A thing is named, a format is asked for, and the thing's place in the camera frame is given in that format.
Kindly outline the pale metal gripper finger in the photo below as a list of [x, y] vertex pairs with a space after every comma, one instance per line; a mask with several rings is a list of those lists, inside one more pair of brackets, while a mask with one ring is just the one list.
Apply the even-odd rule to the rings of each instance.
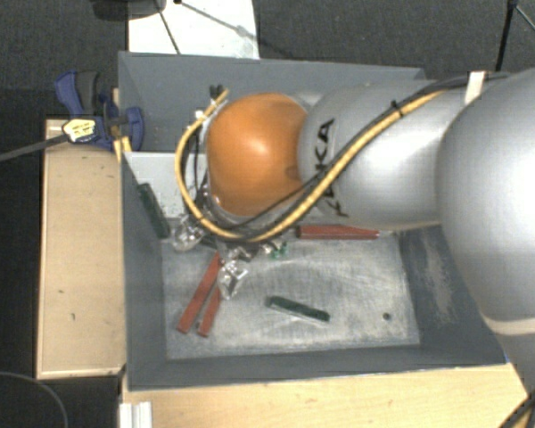
[[247, 265], [239, 260], [227, 260], [217, 275], [217, 284], [224, 300], [232, 299], [238, 292], [244, 279], [249, 274]]
[[173, 248], [178, 252], [187, 252], [196, 247], [204, 237], [204, 230], [190, 215], [183, 215], [178, 220], [171, 235]]

